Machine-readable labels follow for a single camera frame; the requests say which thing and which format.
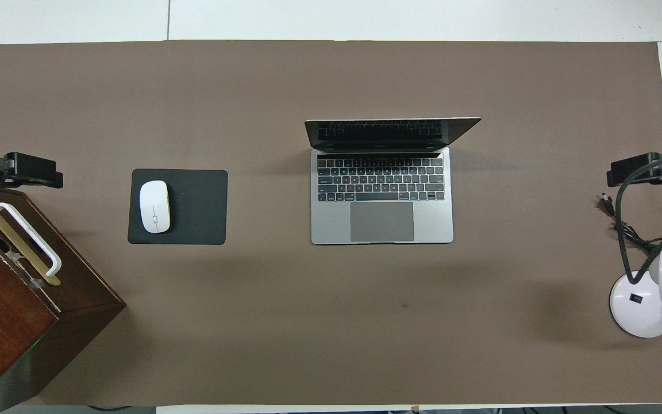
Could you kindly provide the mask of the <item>grey laptop computer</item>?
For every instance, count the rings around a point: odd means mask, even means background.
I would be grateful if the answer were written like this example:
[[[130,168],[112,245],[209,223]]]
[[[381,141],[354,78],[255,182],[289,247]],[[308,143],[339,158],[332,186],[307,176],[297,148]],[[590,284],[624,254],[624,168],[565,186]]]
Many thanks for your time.
[[[306,120],[313,244],[452,242],[449,147],[479,122]]]

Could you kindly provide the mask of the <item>large brown table mat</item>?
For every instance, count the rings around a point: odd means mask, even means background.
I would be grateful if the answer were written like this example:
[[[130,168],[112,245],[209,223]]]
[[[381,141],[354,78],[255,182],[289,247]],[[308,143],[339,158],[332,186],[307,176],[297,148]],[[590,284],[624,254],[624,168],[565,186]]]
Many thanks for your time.
[[[311,118],[480,116],[451,146],[455,240],[315,246]],[[610,317],[596,208],[662,152],[652,43],[0,45],[0,156],[127,308],[50,404],[662,403],[662,336]],[[136,168],[228,172],[220,246],[127,241]]]

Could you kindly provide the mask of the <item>white computer mouse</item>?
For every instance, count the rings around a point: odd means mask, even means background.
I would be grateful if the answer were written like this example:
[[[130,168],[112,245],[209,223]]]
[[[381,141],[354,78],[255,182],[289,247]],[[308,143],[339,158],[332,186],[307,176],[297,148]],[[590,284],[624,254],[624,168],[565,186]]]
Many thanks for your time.
[[[140,219],[144,229],[152,234],[167,232],[171,227],[168,186],[165,181],[148,181],[138,194]]]

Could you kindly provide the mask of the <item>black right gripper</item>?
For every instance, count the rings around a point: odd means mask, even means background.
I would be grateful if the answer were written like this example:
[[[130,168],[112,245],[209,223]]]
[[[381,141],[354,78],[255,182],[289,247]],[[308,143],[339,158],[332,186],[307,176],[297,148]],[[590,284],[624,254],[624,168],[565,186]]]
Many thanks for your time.
[[[610,163],[606,182],[609,187],[620,187],[627,182],[662,185],[662,153],[647,152]]]

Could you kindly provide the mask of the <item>dark brown wooden box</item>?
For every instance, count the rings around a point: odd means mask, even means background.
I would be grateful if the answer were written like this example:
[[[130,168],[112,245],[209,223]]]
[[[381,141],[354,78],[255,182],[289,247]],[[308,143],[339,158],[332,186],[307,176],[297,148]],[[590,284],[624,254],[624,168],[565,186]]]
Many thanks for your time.
[[[124,307],[24,192],[0,191],[0,412],[40,393]]]

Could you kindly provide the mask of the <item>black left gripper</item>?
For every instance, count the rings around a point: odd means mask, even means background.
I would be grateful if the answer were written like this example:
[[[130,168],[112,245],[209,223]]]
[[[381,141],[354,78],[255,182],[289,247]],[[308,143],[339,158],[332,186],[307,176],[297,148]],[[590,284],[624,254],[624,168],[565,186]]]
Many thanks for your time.
[[[58,172],[57,163],[53,160],[20,152],[9,152],[5,159],[5,187],[45,186],[62,189],[64,186],[63,173]]]

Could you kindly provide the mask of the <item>black mouse pad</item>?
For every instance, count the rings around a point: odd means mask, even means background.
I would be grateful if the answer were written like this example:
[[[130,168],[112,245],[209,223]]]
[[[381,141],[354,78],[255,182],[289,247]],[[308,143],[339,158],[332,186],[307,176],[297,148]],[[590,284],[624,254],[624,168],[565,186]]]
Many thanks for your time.
[[[127,241],[132,244],[220,246],[226,241],[228,172],[136,168],[132,172]],[[146,183],[162,181],[170,223],[163,232],[150,232],[155,212],[142,212],[140,194]]]

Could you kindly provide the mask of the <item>white desk lamp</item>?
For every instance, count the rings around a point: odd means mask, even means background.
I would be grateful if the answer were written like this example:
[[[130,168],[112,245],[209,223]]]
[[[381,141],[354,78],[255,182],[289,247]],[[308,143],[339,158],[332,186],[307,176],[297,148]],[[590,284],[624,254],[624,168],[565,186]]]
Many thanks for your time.
[[[610,291],[610,312],[625,332],[639,338],[662,335],[662,251],[633,285],[623,275]]]

